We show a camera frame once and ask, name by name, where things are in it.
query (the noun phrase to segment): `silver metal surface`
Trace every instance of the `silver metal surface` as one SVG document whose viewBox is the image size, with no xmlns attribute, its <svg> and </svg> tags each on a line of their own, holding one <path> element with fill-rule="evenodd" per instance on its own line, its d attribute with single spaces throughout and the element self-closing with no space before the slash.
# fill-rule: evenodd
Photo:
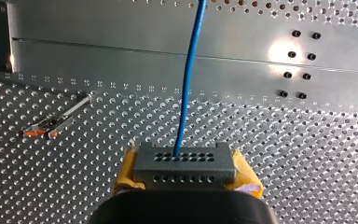
<svg viewBox="0 0 358 224">
<path fill-rule="evenodd" d="M 197 8 L 195 0 L 10 2 L 13 37 L 179 54 Z M 358 70 L 358 0 L 239 2 L 208 4 L 199 55 Z M 300 38 L 291 36 L 295 29 Z M 297 57 L 288 58 L 290 50 Z"/>
<path fill-rule="evenodd" d="M 358 223 L 358 1 L 226 2 L 209 4 L 185 146 L 241 149 L 281 223 Z M 19 72 L 0 74 L 0 223 L 86 223 L 130 139 L 174 143 L 196 1 L 9 3 Z M 95 100 L 65 135 L 16 137 L 77 91 Z"/>
<path fill-rule="evenodd" d="M 141 143 L 133 179 L 147 189 L 222 189 L 234 182 L 235 167 L 227 143 L 210 147 L 182 147 L 179 157 L 172 147 Z"/>
<path fill-rule="evenodd" d="M 89 103 L 91 103 L 91 95 L 87 94 L 87 96 L 81 99 L 77 104 L 73 105 L 71 108 L 63 112 L 62 115 L 60 115 L 60 118 L 71 116 L 80 107 Z"/>
</svg>

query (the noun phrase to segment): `blue wire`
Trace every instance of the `blue wire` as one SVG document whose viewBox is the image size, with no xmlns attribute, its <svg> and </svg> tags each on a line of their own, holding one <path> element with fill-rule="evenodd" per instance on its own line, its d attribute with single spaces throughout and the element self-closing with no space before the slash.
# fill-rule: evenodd
<svg viewBox="0 0 358 224">
<path fill-rule="evenodd" d="M 178 135 L 176 138 L 175 146 L 173 148 L 173 156 L 178 157 L 180 154 L 180 146 L 185 135 L 186 117 L 187 117 L 187 105 L 188 105 L 188 92 L 190 90 L 191 73 L 193 70 L 194 60 L 197 53 L 197 45 L 199 44 L 200 33 L 203 18 L 205 16 L 207 0 L 200 0 L 199 8 L 197 9 L 196 20 L 194 22 L 193 33 L 191 34 L 190 46 L 188 47 L 188 53 L 186 58 L 185 76 L 183 80 L 182 88 L 182 107 L 180 114 L 180 122 Z"/>
</svg>

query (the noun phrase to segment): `metal hole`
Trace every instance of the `metal hole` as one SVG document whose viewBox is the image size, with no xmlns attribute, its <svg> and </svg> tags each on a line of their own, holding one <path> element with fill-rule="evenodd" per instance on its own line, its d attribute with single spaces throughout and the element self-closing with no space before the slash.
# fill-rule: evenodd
<svg viewBox="0 0 358 224">
<path fill-rule="evenodd" d="M 199 182 L 200 182 L 200 183 L 203 183 L 203 182 L 205 182 L 205 181 L 206 181 L 205 176 L 200 176 L 200 177 L 199 177 Z"/>
<path fill-rule="evenodd" d="M 182 182 L 182 183 L 187 182 L 187 180 L 188 180 L 188 177 L 185 176 L 185 175 L 183 175 L 183 176 L 180 177 L 180 182 Z"/>
<path fill-rule="evenodd" d="M 171 182 L 176 183 L 178 181 L 178 177 L 176 175 L 171 177 Z"/>
<path fill-rule="evenodd" d="M 209 176 L 207 180 L 208 180 L 208 183 L 214 182 L 214 176 Z"/>
<path fill-rule="evenodd" d="M 168 182 L 168 181 L 170 181 L 170 178 L 168 176 L 164 175 L 162 177 L 162 182 Z"/>
<path fill-rule="evenodd" d="M 191 176 L 191 177 L 189 178 L 189 181 L 190 181 L 190 183 L 194 183 L 194 182 L 197 181 L 197 178 L 196 178 L 195 176 Z"/>
</svg>

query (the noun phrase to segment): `perforated metal sheet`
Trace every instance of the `perforated metal sheet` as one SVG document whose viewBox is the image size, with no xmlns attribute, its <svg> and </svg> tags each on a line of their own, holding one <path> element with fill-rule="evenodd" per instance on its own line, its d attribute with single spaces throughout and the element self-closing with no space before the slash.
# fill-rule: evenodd
<svg viewBox="0 0 358 224">
<path fill-rule="evenodd" d="M 281 223 L 358 223 L 358 22 L 351 19 L 358 1 L 268 2 L 209 5 L 185 145 L 225 141 L 241 149 Z M 164 3 L 10 1 L 19 72 L 0 74 L 0 223 L 86 223 L 112 195 L 131 138 L 172 146 L 195 1 Z M 336 10 L 331 23 L 321 19 Z M 301 38 L 290 37 L 293 29 Z M 309 38 L 314 31 L 323 35 L 318 42 Z M 285 38 L 320 61 L 270 59 L 273 42 Z M 289 97 L 277 97 L 279 90 Z M 91 92 L 93 103 L 65 134 L 15 137 L 35 117 L 69 108 L 77 91 Z M 296 98 L 300 91 L 307 100 Z"/>
</svg>

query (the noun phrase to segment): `aluminum panel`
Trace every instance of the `aluminum panel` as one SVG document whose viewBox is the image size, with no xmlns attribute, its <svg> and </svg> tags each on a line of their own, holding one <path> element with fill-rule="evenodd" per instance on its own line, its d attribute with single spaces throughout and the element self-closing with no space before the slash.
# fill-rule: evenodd
<svg viewBox="0 0 358 224">
<path fill-rule="evenodd" d="M 201 56 L 358 71 L 358 1 L 211 2 L 200 39 Z M 195 4 L 12 0 L 11 33 L 24 39 L 185 54 Z M 293 30 L 302 36 L 292 37 Z M 314 32 L 322 38 L 311 38 Z M 297 56 L 288 58 L 289 51 Z M 316 54 L 315 61 L 307 59 L 309 53 Z"/>
<path fill-rule="evenodd" d="M 14 46 L 22 72 L 0 74 L 0 223 L 86 223 L 111 196 L 130 139 L 173 145 L 180 111 L 175 86 L 185 58 Z M 205 58 L 196 64 L 185 146 L 227 142 L 242 150 L 281 223 L 358 223 L 358 107 L 339 107 L 335 96 L 358 94 L 358 74 L 350 79 L 351 74 L 318 70 L 307 90 L 317 90 L 310 97 L 326 93 L 318 99 L 331 105 L 290 104 L 262 100 L 276 85 L 308 86 L 300 78 L 270 76 L 274 64 Z M 336 91 L 324 88 L 331 86 Z M 93 103 L 74 115 L 76 124 L 65 134 L 50 141 L 16 138 L 37 117 L 73 105 L 78 90 L 90 92 Z M 241 98 L 227 97 L 234 91 Z"/>
</svg>

